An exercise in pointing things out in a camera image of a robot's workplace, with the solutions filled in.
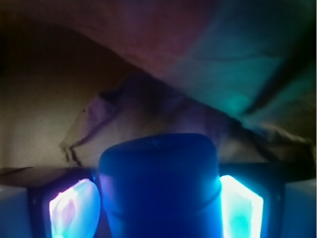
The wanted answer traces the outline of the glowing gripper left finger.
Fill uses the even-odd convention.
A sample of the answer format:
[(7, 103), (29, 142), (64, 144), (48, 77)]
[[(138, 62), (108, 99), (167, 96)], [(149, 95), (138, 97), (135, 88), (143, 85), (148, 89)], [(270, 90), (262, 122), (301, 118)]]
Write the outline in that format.
[(101, 214), (96, 171), (24, 167), (0, 171), (2, 238), (92, 238)]

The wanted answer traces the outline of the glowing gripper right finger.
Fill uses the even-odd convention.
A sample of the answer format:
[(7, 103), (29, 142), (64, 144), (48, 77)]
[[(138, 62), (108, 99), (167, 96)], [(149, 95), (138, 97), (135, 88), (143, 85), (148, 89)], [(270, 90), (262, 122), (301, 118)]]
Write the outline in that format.
[(314, 165), (220, 165), (226, 238), (315, 238), (317, 178)]

